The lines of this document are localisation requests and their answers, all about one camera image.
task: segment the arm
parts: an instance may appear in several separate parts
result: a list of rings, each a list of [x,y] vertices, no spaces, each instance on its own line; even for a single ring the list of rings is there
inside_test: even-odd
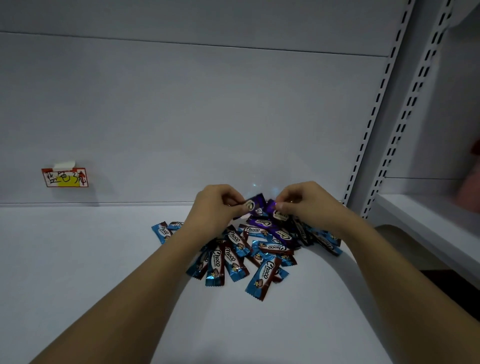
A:
[[[33,361],[149,363],[167,324],[174,292],[199,249],[245,214],[228,185],[207,186],[185,224],[135,271],[67,328]]]
[[[365,220],[315,182],[288,186],[276,201],[280,212],[345,241],[409,363],[478,363],[480,323]]]

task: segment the red object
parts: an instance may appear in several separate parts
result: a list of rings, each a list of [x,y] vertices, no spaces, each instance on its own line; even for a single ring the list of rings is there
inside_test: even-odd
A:
[[[477,163],[463,181],[455,203],[465,210],[480,213],[480,139],[475,142],[470,152],[477,156]]]

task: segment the forearm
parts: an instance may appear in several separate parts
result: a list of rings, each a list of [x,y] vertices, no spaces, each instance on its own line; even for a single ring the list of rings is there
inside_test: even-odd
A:
[[[180,229],[32,363],[148,363],[202,237]]]
[[[366,221],[350,211],[339,235],[352,251],[385,320],[413,363],[473,363],[480,325]]]

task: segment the beige floor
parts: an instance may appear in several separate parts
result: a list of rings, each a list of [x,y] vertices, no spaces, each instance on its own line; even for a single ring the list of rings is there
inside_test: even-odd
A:
[[[417,269],[450,269],[403,230],[392,225],[382,225],[376,230]]]

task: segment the hand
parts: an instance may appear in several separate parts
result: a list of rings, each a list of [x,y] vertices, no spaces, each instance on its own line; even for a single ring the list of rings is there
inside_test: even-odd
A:
[[[245,215],[248,208],[243,196],[228,184],[206,186],[197,194],[182,229],[200,234],[204,243],[220,235],[230,220]]]
[[[296,215],[310,226],[340,237],[352,214],[355,215],[313,181],[285,187],[275,201],[281,213]]]

